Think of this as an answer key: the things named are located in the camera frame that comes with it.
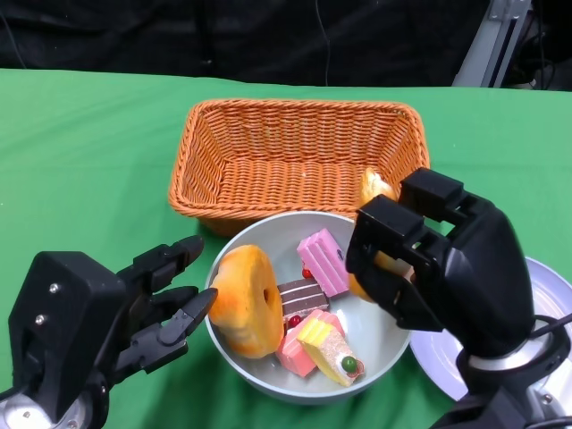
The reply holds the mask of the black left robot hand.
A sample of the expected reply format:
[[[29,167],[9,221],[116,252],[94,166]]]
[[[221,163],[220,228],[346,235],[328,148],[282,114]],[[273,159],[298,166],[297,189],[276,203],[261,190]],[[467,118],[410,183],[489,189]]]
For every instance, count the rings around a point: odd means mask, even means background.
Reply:
[[[78,251],[43,251],[8,319],[13,384],[1,395],[4,428],[100,428],[109,393],[188,351],[215,290],[172,287],[202,253],[190,236],[112,272]]]

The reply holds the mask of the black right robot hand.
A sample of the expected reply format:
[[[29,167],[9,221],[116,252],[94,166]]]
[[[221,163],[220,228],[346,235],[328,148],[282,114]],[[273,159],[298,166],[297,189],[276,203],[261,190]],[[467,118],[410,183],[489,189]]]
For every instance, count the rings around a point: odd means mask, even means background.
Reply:
[[[532,286],[509,218],[433,170],[411,173],[398,200],[381,195],[357,210],[345,263],[400,328],[447,330],[473,356],[507,355],[533,330]]]

